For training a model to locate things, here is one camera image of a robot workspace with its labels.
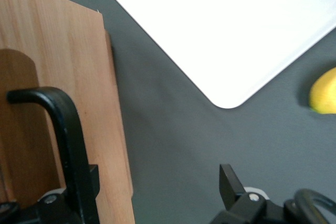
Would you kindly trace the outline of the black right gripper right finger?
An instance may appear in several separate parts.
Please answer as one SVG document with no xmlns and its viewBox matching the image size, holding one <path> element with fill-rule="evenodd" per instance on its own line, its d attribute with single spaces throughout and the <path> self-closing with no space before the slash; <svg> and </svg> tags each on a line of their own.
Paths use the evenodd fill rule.
<svg viewBox="0 0 336 224">
<path fill-rule="evenodd" d="M 229 164 L 219 167 L 219 192 L 225 209 L 212 223 L 282 223 L 282 208 L 261 189 L 244 187 Z"/>
</svg>

